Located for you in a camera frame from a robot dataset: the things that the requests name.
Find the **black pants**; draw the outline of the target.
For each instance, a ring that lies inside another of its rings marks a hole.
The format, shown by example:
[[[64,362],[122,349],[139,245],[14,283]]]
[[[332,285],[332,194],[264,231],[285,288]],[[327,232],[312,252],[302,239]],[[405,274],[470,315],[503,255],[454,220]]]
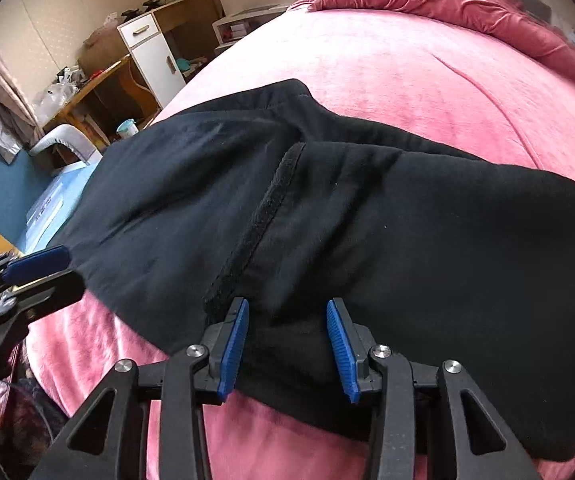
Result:
[[[240,391],[365,439],[325,307],[407,359],[460,361],[536,458],[575,456],[575,181],[336,115],[290,79],[108,148],[54,237],[173,354],[248,300]]]

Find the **maroon jacket sleeve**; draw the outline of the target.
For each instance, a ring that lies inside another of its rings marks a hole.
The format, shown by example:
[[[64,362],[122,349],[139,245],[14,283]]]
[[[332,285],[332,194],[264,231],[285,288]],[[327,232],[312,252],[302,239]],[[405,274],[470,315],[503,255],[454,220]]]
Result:
[[[11,364],[0,380],[0,479],[27,479],[68,416],[39,385],[27,344],[13,351]]]

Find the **clear plastic bag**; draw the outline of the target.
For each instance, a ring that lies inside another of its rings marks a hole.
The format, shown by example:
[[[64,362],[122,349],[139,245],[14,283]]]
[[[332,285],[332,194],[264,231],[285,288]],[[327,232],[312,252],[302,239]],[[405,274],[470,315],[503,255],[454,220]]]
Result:
[[[56,113],[73,99],[87,77],[79,65],[65,66],[56,79],[33,98],[32,105],[39,127],[45,127]]]

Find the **teal lidded cup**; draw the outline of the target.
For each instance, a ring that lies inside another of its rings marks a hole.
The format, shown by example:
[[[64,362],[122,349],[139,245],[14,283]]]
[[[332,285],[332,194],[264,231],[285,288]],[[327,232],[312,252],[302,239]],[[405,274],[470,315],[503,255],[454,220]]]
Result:
[[[125,119],[124,122],[121,122],[118,127],[116,128],[116,133],[122,139],[131,138],[131,136],[135,136],[139,133],[139,128],[137,123],[135,122],[134,118]]]

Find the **wooden desk shelf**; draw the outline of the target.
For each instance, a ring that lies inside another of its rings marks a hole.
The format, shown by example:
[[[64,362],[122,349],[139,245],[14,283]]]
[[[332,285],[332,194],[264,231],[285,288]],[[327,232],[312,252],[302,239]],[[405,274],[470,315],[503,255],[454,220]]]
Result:
[[[142,14],[150,12],[187,83],[214,58],[217,39],[213,23],[218,18],[214,0],[175,0]],[[118,139],[116,128],[125,119],[134,118],[138,128],[143,129],[161,113],[118,26],[80,55],[78,64],[87,81],[45,125],[45,131],[70,124],[85,133],[97,148],[105,148]]]

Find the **white cabinet with drawer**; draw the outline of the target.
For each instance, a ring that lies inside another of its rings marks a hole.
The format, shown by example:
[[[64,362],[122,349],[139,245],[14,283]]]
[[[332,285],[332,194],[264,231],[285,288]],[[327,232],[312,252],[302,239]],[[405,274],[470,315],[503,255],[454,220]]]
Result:
[[[186,81],[152,12],[118,26],[126,48],[158,105],[164,108]]]

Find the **pink bed with sheet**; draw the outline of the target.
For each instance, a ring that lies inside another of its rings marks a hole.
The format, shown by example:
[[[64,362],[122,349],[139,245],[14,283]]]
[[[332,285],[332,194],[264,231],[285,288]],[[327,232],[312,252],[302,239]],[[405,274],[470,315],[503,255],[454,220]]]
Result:
[[[428,18],[386,11],[289,12],[200,73],[160,122],[205,102],[295,79],[330,112],[380,122],[496,165],[575,181],[575,84],[504,42]],[[76,411],[121,358],[169,356],[89,289],[37,322],[30,365],[45,392]],[[350,479],[365,439],[302,422],[239,390],[206,414],[219,479]],[[547,479],[575,476],[531,456]]]

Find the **white low bedside shelf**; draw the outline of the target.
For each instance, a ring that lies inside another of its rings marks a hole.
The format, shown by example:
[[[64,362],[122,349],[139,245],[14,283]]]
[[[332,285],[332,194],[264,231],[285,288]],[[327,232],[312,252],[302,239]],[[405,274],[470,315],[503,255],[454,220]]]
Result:
[[[213,23],[213,30],[218,41],[214,53],[218,56],[254,32],[260,26],[278,18],[288,10],[288,6],[259,6],[236,14],[227,15]]]

